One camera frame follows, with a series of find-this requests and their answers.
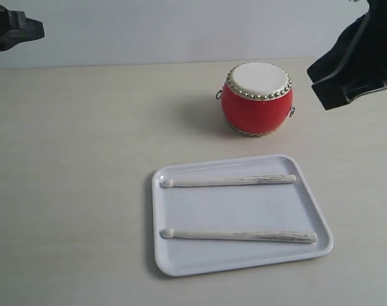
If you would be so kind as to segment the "white plastic tray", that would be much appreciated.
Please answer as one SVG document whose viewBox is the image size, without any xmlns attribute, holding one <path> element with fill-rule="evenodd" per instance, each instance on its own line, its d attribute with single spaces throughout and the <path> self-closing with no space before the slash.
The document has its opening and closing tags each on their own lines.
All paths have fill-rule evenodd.
<svg viewBox="0 0 387 306">
<path fill-rule="evenodd" d="M 172 187 L 164 180 L 294 175 L 292 184 Z M 169 276 L 234 270 L 316 258 L 333 247 L 332 233 L 296 161 L 282 154 L 165 166 L 152 176 L 154 255 Z M 312 244 L 163 238 L 175 230 L 310 231 Z"/>
</svg>

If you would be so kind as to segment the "white drumstick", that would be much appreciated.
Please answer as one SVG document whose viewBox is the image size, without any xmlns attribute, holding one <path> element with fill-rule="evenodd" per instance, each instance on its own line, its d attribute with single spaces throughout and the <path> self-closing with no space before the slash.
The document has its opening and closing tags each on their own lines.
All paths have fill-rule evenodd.
<svg viewBox="0 0 387 306">
<path fill-rule="evenodd" d="M 314 244 L 318 240 L 315 232 L 308 231 L 238 231 L 221 229 L 174 229 L 160 231 L 163 238 L 192 240 L 240 240 L 260 242 L 286 242 Z"/>
<path fill-rule="evenodd" d="M 292 184 L 295 175 L 261 175 L 241 178 L 206 178 L 206 179 L 166 179 L 161 182 L 162 188 L 173 187 L 210 187 L 210 186 L 249 186 L 270 184 Z"/>
</svg>

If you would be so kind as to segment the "small red drum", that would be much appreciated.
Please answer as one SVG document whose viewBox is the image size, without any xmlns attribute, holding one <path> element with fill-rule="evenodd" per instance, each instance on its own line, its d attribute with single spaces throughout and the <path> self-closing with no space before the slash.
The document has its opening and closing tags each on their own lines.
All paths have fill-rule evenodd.
<svg viewBox="0 0 387 306">
<path fill-rule="evenodd" d="M 295 112 L 290 75 L 267 62 L 232 68 L 215 98 L 229 124 L 247 136 L 269 134 Z"/>
</svg>

